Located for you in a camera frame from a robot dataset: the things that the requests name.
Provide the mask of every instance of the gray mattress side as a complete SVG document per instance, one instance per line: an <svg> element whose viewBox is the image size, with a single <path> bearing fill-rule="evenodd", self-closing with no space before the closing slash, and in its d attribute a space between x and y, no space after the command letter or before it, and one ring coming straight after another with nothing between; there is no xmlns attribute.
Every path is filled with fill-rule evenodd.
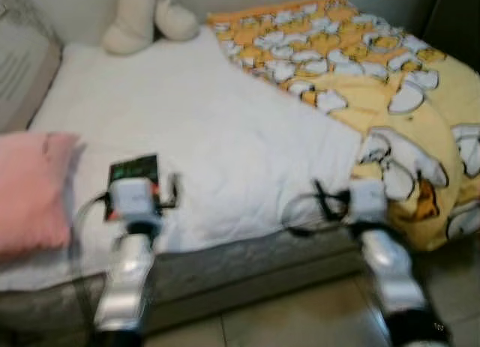
<svg viewBox="0 0 480 347"><path fill-rule="evenodd" d="M159 255L154 267L157 273L154 305L167 305L215 293L215 290L234 286L241 281L280 273L295 266L352 252L355 248L343 230L311 238L297 238L289 232L278 232L192 253ZM327 278L332 276L332 272L325 271ZM92 304L96 306L104 287L104 276L89 277L83 281ZM82 325L83 318L73 283L36 292L0 294L0 329L46 332Z"/></svg>

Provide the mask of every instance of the pink pillow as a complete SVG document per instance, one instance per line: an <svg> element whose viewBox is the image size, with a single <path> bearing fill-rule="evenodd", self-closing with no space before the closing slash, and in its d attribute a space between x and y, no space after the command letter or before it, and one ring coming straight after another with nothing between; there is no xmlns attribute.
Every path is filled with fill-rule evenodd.
<svg viewBox="0 0 480 347"><path fill-rule="evenodd" d="M66 247L63 189L75 135L0 136L0 260Z"/></svg>

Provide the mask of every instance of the white wall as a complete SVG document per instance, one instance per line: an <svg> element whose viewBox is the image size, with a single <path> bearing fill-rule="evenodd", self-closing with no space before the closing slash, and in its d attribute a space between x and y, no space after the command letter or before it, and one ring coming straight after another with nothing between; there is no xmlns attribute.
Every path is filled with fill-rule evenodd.
<svg viewBox="0 0 480 347"><path fill-rule="evenodd" d="M65 42L98 43L113 20L116 0L34 0ZM218 11L234 11L289 0L179 0L200 19ZM421 31L433 0L350 0L362 10L384 16L393 25Z"/></svg>

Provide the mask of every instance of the mattress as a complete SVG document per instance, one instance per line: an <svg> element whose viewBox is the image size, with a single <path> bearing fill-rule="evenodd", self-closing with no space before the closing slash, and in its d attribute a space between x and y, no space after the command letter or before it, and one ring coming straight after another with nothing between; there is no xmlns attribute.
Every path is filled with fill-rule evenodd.
<svg viewBox="0 0 480 347"><path fill-rule="evenodd" d="M344 230L293 237L277 232L192 253L165 253L146 331L155 331L311 283L358 271L360 255ZM104 276L84 279L94 306ZM0 329L29 335L81 330L72 283L36 292L0 293Z"/></svg>
<svg viewBox="0 0 480 347"><path fill-rule="evenodd" d="M181 176L178 209L164 219L158 253L186 253L282 230L285 206L312 191L347 187L360 135L245 76L203 28L187 43L161 41L118 58L70 45L41 110L36 131L82 138L69 174L67 209L105 190L109 165L156 153L160 179ZM290 211L294 224L318 217L314 201ZM120 223L95 206L80 232L84 276L108 269ZM66 283L65 250L0 266L0 291L37 291Z"/></svg>

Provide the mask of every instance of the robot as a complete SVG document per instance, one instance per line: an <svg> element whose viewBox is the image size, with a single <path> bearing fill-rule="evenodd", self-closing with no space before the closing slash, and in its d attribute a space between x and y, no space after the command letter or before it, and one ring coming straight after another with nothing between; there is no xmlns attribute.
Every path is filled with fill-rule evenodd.
<svg viewBox="0 0 480 347"><path fill-rule="evenodd" d="M322 194L320 183L315 186ZM173 200L177 205L176 183ZM155 238L161 218L154 214L150 182L143 178L118 180L109 196L124 222L125 237L116 250L117 263L108 273L106 287L94 317L88 347L140 347L141 330L150 304ZM448 328L437 318L412 273L412 258L402 240L386 222L387 198L383 182L355 180L348 196L348 228L369 270L376 302L394 347L448 347Z"/></svg>

